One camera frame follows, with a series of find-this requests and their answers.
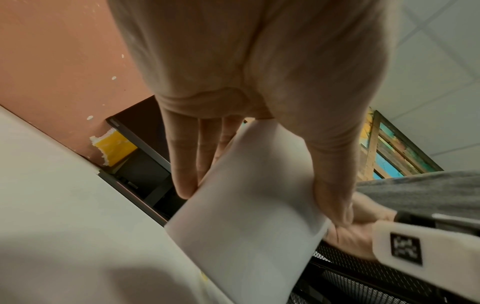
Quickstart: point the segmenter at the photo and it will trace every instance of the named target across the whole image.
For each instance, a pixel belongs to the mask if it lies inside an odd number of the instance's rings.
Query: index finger
[[[197,147],[199,121],[160,106],[170,153],[171,175],[177,194],[190,198],[198,187]]]

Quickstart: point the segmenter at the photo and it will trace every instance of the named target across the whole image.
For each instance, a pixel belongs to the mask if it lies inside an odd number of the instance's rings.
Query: peeling paint
[[[100,137],[91,136],[90,141],[102,153],[103,165],[110,167],[123,160],[137,148],[114,128]]]

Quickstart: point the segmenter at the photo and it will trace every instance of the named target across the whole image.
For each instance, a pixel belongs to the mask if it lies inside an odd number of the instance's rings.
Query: wall
[[[164,229],[0,107],[0,302],[225,303]]]
[[[97,164],[104,119],[151,96],[106,1],[2,1],[0,45],[0,105]]]

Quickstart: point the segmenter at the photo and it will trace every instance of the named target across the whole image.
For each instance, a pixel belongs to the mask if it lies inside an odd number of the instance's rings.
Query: gray fabric
[[[480,170],[364,181],[357,191],[394,210],[480,219]]]

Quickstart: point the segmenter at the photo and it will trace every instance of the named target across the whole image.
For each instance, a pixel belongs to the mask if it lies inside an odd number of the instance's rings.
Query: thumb
[[[307,143],[314,171],[313,193],[321,211],[335,225],[353,222],[352,195],[358,171],[358,140],[346,145],[321,148]]]

